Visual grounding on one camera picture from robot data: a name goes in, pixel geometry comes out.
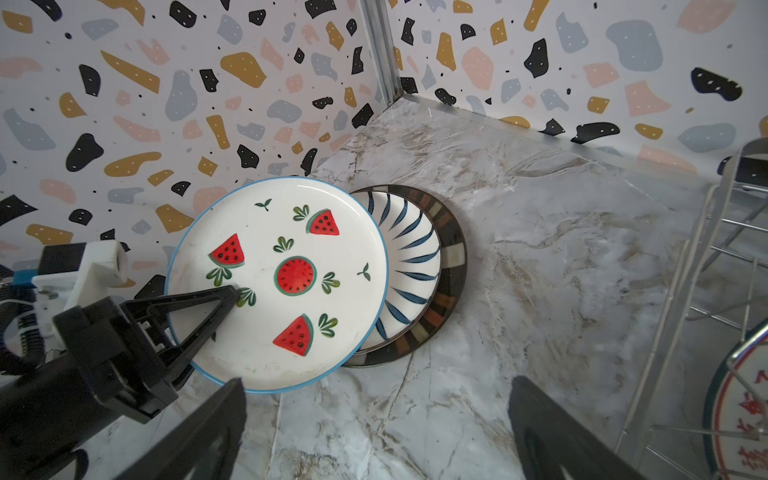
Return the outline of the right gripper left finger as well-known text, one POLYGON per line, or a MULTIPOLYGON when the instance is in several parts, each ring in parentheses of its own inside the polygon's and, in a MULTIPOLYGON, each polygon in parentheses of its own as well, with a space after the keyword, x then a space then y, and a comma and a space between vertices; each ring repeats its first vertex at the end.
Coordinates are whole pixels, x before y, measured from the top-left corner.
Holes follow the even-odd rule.
POLYGON ((239 378, 228 381, 120 479, 229 479, 247 419, 239 378))

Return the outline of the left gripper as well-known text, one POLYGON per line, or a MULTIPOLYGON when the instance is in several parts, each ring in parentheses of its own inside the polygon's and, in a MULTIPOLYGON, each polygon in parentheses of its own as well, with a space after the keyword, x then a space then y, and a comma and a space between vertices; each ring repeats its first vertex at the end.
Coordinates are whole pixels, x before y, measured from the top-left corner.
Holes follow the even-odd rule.
POLYGON ((225 285, 56 315, 64 354, 1 390, 2 478, 50 478, 71 461, 84 470, 80 445, 121 416, 157 416, 238 298, 225 285))

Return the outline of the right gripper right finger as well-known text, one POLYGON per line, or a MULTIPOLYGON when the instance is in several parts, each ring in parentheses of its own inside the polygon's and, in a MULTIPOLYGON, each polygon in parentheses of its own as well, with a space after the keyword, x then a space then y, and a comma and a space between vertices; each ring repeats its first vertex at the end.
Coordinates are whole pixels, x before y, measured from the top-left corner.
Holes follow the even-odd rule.
POLYGON ((641 479, 525 376, 512 380, 508 415, 527 479, 641 479))

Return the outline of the fruit patterned white plate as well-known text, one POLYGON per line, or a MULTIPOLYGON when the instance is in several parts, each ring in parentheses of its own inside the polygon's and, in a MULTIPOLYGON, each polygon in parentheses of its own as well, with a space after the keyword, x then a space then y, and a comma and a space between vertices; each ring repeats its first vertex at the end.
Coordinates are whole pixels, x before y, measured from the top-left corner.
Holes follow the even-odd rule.
POLYGON ((351 194, 273 178, 207 207, 182 236, 165 291, 232 287, 234 307, 194 367, 249 393, 282 393, 342 366, 373 332, 389 286, 380 228, 351 194))

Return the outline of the red character white plate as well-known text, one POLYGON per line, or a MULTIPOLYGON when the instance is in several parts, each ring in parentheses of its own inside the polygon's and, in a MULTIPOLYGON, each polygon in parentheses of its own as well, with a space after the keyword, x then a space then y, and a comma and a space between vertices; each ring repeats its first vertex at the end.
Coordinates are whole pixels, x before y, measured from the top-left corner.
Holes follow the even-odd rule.
MULTIPOLYGON (((740 377, 735 378, 722 362, 709 386, 702 426, 708 430, 739 434, 758 429, 763 417, 760 402, 744 383, 748 382, 763 399, 767 397, 767 338, 747 350, 736 363, 740 377)), ((705 435, 705 456, 712 474, 724 473, 726 479, 767 477, 767 443, 744 437, 705 435)))

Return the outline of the dark rimmed cream plate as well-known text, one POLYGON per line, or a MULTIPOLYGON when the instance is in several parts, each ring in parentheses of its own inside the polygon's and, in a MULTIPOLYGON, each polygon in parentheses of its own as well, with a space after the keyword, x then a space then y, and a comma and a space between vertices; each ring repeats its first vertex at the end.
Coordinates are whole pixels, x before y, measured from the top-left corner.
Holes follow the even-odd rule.
POLYGON ((379 366, 405 357, 434 337, 457 307, 467 272, 467 245, 456 216, 438 197, 415 187, 379 185, 356 192, 394 193, 417 204, 436 228, 441 244, 441 272, 436 292, 424 313, 393 342, 369 353, 358 351, 347 361, 348 368, 379 366))

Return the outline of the black white striped plate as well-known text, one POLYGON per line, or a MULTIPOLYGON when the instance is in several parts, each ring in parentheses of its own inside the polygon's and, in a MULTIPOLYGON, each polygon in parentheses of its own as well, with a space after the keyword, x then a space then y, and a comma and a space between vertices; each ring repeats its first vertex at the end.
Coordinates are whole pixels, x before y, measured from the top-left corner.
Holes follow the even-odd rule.
POLYGON ((376 221, 389 260, 384 306, 361 353, 383 347, 404 334, 432 300, 441 272, 441 244, 427 214, 394 193, 360 191, 353 197, 376 221))

